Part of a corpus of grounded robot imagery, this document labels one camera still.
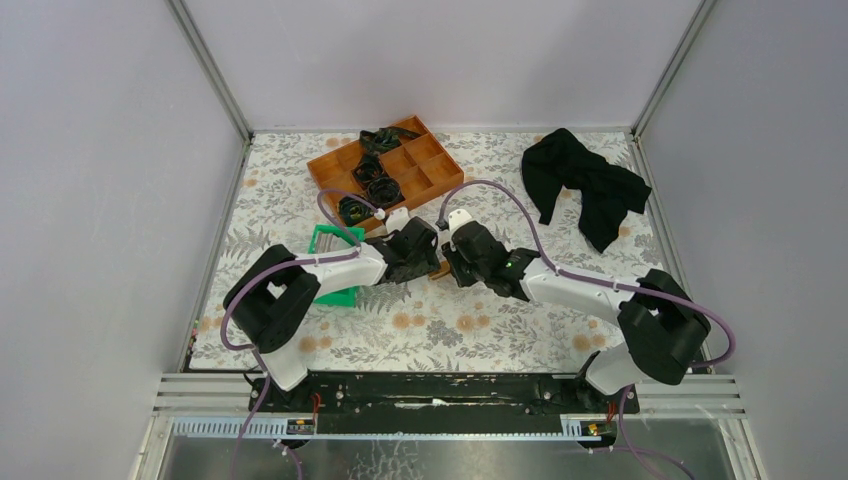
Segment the orange leather card holder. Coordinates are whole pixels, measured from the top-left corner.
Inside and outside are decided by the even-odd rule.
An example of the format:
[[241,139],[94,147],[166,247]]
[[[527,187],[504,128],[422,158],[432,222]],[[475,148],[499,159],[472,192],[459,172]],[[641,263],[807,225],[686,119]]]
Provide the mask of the orange leather card holder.
[[428,274],[428,279],[431,280],[431,281],[435,281],[435,280],[441,279],[441,278],[449,275],[450,272],[451,272],[451,266],[450,266],[449,262],[448,261],[442,261],[439,265],[439,268],[436,271]]

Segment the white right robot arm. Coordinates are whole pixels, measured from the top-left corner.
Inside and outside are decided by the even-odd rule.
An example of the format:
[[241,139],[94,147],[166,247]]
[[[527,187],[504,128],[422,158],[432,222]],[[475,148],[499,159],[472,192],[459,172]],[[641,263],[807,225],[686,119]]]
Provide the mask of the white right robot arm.
[[501,297],[565,306],[621,330],[621,344],[592,354],[579,371],[573,396],[583,410],[597,412],[613,394],[646,379],[679,384],[711,330],[664,271],[650,270],[628,290],[590,271],[557,273],[540,252],[507,250],[475,220],[440,225],[450,233],[442,252],[459,286],[481,282]]

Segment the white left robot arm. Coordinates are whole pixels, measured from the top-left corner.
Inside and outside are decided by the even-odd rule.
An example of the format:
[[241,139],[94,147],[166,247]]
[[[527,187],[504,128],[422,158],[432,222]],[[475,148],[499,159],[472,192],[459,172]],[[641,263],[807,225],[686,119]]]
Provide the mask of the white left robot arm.
[[437,271],[438,233],[411,217],[390,233],[348,248],[295,254],[269,247],[223,300],[225,317],[249,339],[260,367],[274,384],[272,398],[288,411],[309,401],[308,368],[294,341],[314,300],[336,291],[402,284]]

